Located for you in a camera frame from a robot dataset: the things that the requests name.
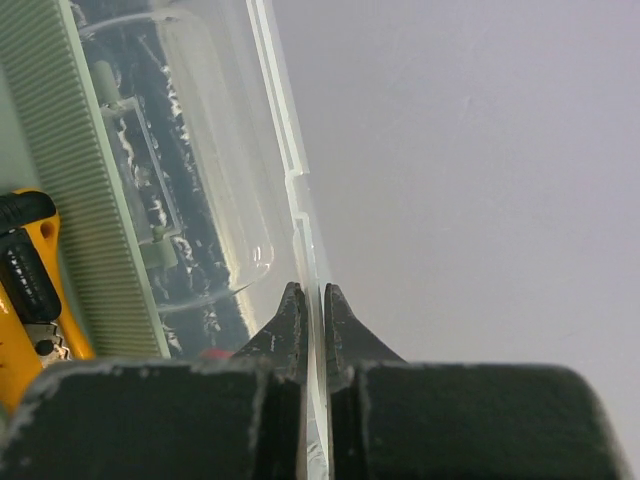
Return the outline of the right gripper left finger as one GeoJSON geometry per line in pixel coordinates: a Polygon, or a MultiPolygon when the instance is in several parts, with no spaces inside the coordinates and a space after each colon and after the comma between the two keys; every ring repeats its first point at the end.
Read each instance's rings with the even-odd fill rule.
{"type": "Polygon", "coordinates": [[[302,479],[306,299],[226,359],[102,359],[45,370],[1,442],[5,479],[302,479]]]}

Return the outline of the red utility knife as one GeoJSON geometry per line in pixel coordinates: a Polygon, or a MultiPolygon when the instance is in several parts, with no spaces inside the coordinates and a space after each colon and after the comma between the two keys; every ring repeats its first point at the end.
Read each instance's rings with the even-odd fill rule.
{"type": "Polygon", "coordinates": [[[232,352],[217,348],[206,349],[200,354],[203,359],[228,359],[232,356],[232,352]]]}

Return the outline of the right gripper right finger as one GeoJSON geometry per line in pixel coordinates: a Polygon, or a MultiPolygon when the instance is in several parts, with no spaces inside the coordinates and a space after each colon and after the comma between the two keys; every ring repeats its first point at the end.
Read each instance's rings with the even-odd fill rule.
{"type": "Polygon", "coordinates": [[[549,364],[408,362],[324,294],[335,479],[629,479],[592,386],[549,364]]]}

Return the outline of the clear grey plastic toolbox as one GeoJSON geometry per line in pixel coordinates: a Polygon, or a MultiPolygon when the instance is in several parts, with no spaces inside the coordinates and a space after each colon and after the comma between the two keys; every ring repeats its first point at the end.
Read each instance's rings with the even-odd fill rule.
{"type": "Polygon", "coordinates": [[[267,9],[3,2],[1,196],[27,188],[53,199],[65,295],[96,354],[40,374],[76,361],[234,354],[298,284],[302,479],[326,479],[306,170],[267,9]]]}

